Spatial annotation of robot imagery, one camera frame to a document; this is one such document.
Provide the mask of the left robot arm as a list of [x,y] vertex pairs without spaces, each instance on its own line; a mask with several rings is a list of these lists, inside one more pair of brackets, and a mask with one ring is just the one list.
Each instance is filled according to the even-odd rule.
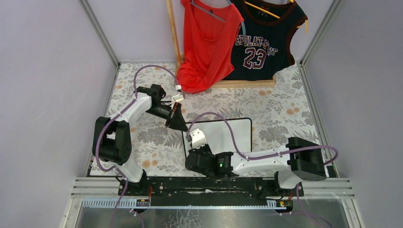
[[188,127],[181,111],[181,101],[185,96],[181,86],[169,102],[163,99],[166,92],[160,85],[140,86],[135,89],[131,100],[114,116],[99,117],[95,122],[93,155],[102,171],[107,171],[100,162],[107,162],[121,176],[132,183],[138,183],[145,172],[131,157],[132,140],[130,125],[135,123],[144,113],[165,120],[165,127],[186,132]]

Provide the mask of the black-framed whiteboard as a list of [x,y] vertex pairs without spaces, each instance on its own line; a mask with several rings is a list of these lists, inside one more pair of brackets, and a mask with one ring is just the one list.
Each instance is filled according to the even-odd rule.
[[[252,151],[252,121],[249,118],[237,118],[227,121],[240,152]],[[191,130],[201,130],[213,154],[236,152],[230,131],[223,120],[199,121]]]

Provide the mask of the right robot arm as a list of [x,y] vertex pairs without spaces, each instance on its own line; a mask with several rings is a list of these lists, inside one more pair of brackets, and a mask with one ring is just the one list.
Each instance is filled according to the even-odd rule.
[[213,154],[210,146],[204,143],[189,149],[185,168],[208,178],[272,171],[281,189],[292,189],[301,181],[327,179],[320,146],[299,137],[290,137],[285,145],[259,152]]

